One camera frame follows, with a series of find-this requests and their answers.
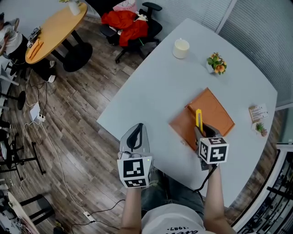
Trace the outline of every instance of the desk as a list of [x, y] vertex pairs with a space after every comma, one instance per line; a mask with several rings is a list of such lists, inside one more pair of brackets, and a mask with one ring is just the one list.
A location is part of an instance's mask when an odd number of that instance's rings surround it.
[[[185, 59], [172, 55], [178, 38], [190, 43]], [[213, 52], [219, 52], [227, 62], [224, 75], [206, 70], [206, 59]], [[145, 124], [155, 167], [196, 189], [207, 171], [201, 171], [197, 155], [182, 144], [168, 123], [206, 87], [235, 123], [227, 135], [228, 160], [221, 164], [224, 204], [229, 207], [253, 172], [268, 137], [259, 137], [251, 130], [248, 108], [266, 104], [269, 117], [265, 127], [269, 132], [277, 91], [250, 60], [211, 30], [191, 19], [183, 21], [135, 70], [97, 122], [118, 140], [135, 124]], [[206, 189], [207, 184], [201, 191], [204, 196]]]
[[[46, 20], [41, 26], [42, 30], [38, 37], [44, 44], [33, 59], [26, 57], [28, 64], [37, 63], [50, 53], [63, 63], [64, 69], [68, 72], [77, 71], [88, 62], [92, 56], [92, 46], [89, 43], [84, 43], [74, 30], [87, 13], [87, 5], [85, 3], [81, 3], [79, 8], [81, 12], [76, 16], [72, 14], [69, 6], [67, 6]], [[78, 42], [77, 45], [72, 46], [66, 39], [70, 34]], [[69, 51], [65, 57], [55, 50], [61, 43]]]
[[8, 199], [12, 205], [11, 208], [14, 210], [18, 218], [24, 219], [27, 222], [28, 226], [30, 227], [30, 230], [33, 231], [33, 234], [40, 234], [36, 226], [33, 224], [31, 219], [29, 218], [29, 216], [23, 210], [21, 204], [16, 200], [16, 198], [10, 192], [8, 192]]

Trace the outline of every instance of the round wooden table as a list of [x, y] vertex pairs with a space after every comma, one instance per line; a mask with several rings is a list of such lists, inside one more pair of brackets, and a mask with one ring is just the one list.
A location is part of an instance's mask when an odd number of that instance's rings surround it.
[[[72, 14], [69, 6], [67, 6], [46, 20], [41, 26], [42, 30], [38, 37], [44, 44], [33, 59], [26, 57], [28, 64], [37, 63], [50, 53], [63, 63], [64, 70], [68, 72], [77, 71], [88, 62], [92, 56], [92, 46], [89, 43], [83, 42], [74, 30], [87, 13], [87, 5], [85, 3], [81, 3], [79, 8], [81, 12], [76, 16]], [[78, 42], [77, 45], [72, 46], [66, 39], [70, 34]], [[61, 43], [68, 49], [65, 57], [55, 50]]]

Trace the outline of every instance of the black stool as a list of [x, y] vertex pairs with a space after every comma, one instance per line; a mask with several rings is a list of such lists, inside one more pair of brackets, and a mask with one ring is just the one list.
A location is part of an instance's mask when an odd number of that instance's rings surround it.
[[[35, 201], [38, 202], [39, 206], [41, 207], [41, 210], [30, 215], [29, 218], [32, 220], [33, 224], [37, 225], [40, 222], [44, 221], [45, 219], [49, 218], [50, 216], [54, 215], [55, 211], [52, 208], [51, 204], [47, 201], [47, 199], [42, 194], [38, 194], [35, 197], [32, 197], [26, 201], [20, 202], [20, 205], [23, 207]], [[33, 221], [34, 218], [40, 216], [41, 214], [44, 214], [44, 215]]]

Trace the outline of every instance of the black table base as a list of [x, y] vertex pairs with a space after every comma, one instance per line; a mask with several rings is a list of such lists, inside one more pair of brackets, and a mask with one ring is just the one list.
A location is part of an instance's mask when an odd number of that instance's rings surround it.
[[74, 30], [72, 36], [78, 42], [77, 45], [72, 46], [70, 42], [65, 39], [62, 44], [68, 53], [63, 57], [56, 50], [52, 51], [52, 54], [63, 63], [63, 68], [67, 72], [74, 72], [82, 68], [92, 56], [92, 46], [89, 43], [85, 43], [79, 37], [77, 32]]

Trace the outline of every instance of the wooden floor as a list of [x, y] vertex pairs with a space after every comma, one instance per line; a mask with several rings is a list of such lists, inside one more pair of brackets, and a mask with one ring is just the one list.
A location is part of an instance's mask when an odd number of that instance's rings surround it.
[[[47, 84], [48, 103], [44, 112], [43, 123], [46, 132], [52, 140], [64, 169], [66, 184], [76, 202], [89, 212], [109, 209], [120, 199], [125, 198], [126, 189], [119, 179], [117, 169], [117, 152], [119, 142], [109, 135], [96, 120], [106, 108], [121, 86], [142, 62], [137, 54], [126, 54], [120, 64], [115, 64], [114, 58], [121, 48], [111, 46], [98, 30], [98, 20], [87, 18], [77, 30], [81, 38], [93, 46], [90, 61], [80, 70], [67, 73], [57, 64], [57, 78], [54, 83]], [[17, 95], [25, 90], [25, 81], [21, 80], [19, 87], [13, 86], [11, 94]], [[42, 83], [42, 80], [32, 72], [32, 85]], [[39, 99], [41, 110], [46, 101], [46, 84], [40, 89]], [[27, 89], [27, 101], [31, 105], [37, 102], [36, 88]], [[30, 123], [30, 107], [25, 105], [22, 111], [17, 110], [16, 102], [8, 101], [10, 111], [3, 114], [4, 120], [13, 125], [11, 135], [19, 132], [18, 145], [22, 144], [22, 129], [25, 123]], [[232, 223], [248, 206], [257, 193], [275, 158], [274, 143], [277, 141], [282, 124], [282, 113], [277, 113], [269, 141], [261, 160], [250, 181], [237, 200], [227, 209], [227, 218]], [[71, 232], [71, 224], [88, 223], [82, 210], [74, 204], [63, 183], [58, 157], [42, 126], [33, 123], [24, 131], [26, 156], [33, 156], [31, 142], [37, 143], [36, 150], [42, 167], [47, 171], [41, 175], [35, 162], [19, 166], [21, 175], [26, 178], [20, 188], [17, 174], [5, 173], [11, 192], [19, 201], [31, 198], [39, 193], [52, 204], [56, 219], [63, 223], [67, 232]], [[96, 213], [96, 220], [119, 227], [124, 202], [113, 210]], [[35, 211], [34, 206], [25, 206], [27, 213]], [[41, 233], [51, 234], [54, 220], [47, 219], [38, 225]], [[101, 223], [87, 226], [75, 226], [75, 234], [117, 233], [114, 228]]]

